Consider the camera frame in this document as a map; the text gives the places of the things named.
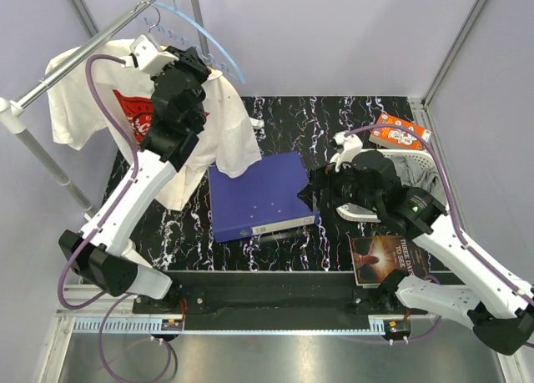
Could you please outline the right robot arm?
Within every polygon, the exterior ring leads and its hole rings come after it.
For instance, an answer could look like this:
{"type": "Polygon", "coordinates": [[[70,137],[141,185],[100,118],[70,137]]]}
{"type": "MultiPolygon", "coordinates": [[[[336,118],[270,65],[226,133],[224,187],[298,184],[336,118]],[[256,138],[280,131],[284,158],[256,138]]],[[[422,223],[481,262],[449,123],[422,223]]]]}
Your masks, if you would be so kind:
{"type": "Polygon", "coordinates": [[[468,240],[451,207],[422,188],[404,185],[381,151],[366,150],[350,162],[311,170],[298,197],[320,212],[345,204],[373,212],[387,229],[440,259],[465,285],[454,289],[394,270],[375,291],[386,312],[415,308],[453,320],[503,355],[531,345],[532,284],[468,240]]]}

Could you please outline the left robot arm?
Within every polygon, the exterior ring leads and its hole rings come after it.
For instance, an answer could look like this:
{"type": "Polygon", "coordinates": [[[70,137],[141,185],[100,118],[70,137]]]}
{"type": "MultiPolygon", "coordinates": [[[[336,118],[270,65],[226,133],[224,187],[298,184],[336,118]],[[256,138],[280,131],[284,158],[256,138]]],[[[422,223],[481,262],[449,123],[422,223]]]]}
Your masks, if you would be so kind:
{"type": "Polygon", "coordinates": [[[145,263],[130,236],[159,191],[182,169],[204,130],[203,83],[209,67],[195,48],[136,44],[116,63],[149,75],[154,91],[152,124],[141,142],[128,139],[133,155],[125,175],[100,210],[78,231],[65,230],[58,243],[72,270],[102,294],[142,295],[161,312],[174,311],[180,293],[164,272],[145,263]]]}

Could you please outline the light blue plastic hanger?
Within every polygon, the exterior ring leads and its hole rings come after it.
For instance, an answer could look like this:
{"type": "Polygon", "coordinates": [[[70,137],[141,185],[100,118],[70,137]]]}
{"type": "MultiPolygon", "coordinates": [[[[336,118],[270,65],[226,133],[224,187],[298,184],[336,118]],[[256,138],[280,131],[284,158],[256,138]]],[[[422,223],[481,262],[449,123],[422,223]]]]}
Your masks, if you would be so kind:
{"type": "Polygon", "coordinates": [[[171,3],[154,0],[149,7],[155,9],[155,16],[139,14],[135,21],[141,28],[147,28],[161,43],[179,49],[193,47],[208,66],[245,85],[247,80],[241,67],[205,27],[200,0],[189,2],[191,9],[187,11],[179,5],[179,0],[172,0],[171,3]]]}

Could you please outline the grey t shirt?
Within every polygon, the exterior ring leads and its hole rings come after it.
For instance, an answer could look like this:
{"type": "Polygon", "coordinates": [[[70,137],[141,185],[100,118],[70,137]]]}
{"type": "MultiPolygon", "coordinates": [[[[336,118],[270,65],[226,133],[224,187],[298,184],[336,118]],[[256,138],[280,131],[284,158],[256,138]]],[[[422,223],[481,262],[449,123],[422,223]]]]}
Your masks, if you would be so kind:
{"type": "Polygon", "coordinates": [[[390,160],[403,185],[421,188],[430,193],[443,188],[436,166],[426,168],[414,159],[401,156],[394,156],[390,160]]]}

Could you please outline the white t shirt red print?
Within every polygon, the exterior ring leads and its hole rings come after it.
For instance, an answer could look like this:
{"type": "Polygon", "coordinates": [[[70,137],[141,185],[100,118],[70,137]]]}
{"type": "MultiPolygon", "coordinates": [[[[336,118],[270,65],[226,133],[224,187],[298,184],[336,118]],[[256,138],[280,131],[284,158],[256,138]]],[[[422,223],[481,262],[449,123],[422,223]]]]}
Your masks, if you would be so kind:
{"type": "MultiPolygon", "coordinates": [[[[55,143],[80,150],[96,132],[109,129],[126,161],[133,161],[128,142],[144,138],[154,112],[150,76],[114,62],[115,58],[122,60],[130,54],[129,46],[134,40],[109,41],[97,51],[106,57],[92,64],[99,101],[90,92],[83,63],[48,90],[55,143]]],[[[207,120],[199,142],[182,169],[156,197],[170,210],[183,209],[210,165],[237,178],[261,159],[253,120],[234,86],[221,71],[212,69],[202,87],[207,120]]]]}

